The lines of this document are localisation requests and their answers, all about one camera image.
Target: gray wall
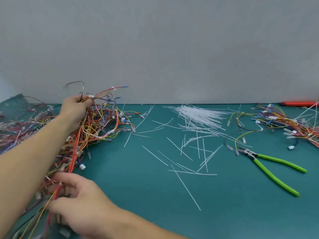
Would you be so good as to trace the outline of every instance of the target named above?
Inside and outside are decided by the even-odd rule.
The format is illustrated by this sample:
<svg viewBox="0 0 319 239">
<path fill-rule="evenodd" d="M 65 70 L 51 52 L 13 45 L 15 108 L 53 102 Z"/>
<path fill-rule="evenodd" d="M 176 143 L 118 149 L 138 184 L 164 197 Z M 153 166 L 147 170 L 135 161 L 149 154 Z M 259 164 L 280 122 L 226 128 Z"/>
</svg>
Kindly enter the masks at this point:
<svg viewBox="0 0 319 239">
<path fill-rule="evenodd" d="M 0 0 L 0 73 L 59 102 L 83 80 L 126 103 L 317 99 L 319 0 Z"/>
</svg>

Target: green-handled pliers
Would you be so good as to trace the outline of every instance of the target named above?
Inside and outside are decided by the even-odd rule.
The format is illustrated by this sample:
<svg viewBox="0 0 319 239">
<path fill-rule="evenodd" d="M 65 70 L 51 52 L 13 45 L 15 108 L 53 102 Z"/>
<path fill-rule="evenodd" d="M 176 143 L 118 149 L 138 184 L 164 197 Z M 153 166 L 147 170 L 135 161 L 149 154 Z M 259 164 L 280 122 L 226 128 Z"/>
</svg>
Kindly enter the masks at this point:
<svg viewBox="0 0 319 239">
<path fill-rule="evenodd" d="M 270 156 L 262 155 L 262 154 L 257 154 L 255 152 L 249 150 L 249 149 L 239 148 L 238 152 L 241 152 L 241 153 L 245 154 L 246 156 L 248 156 L 252 161 L 254 161 L 255 164 L 258 165 L 258 167 L 262 171 L 264 171 L 273 181 L 275 181 L 278 185 L 283 187 L 285 190 L 289 191 L 290 193 L 292 193 L 295 196 L 298 196 L 298 197 L 300 196 L 300 194 L 296 190 L 294 190 L 293 188 L 289 187 L 284 182 L 282 182 L 280 179 L 278 179 L 276 176 L 274 176 L 260 161 L 258 161 L 257 157 L 287 165 L 287 166 L 289 166 L 289 167 L 291 167 L 291 168 L 293 168 L 295 170 L 298 170 L 298 171 L 300 171 L 302 173 L 306 173 L 307 172 L 306 169 L 304 169 L 304 168 L 302 168 L 302 167 L 300 167 L 298 165 L 295 165 L 295 164 L 293 164 L 291 162 L 288 162 L 286 160 L 283 160 L 283 159 L 274 158 L 274 157 L 270 157 Z"/>
</svg>

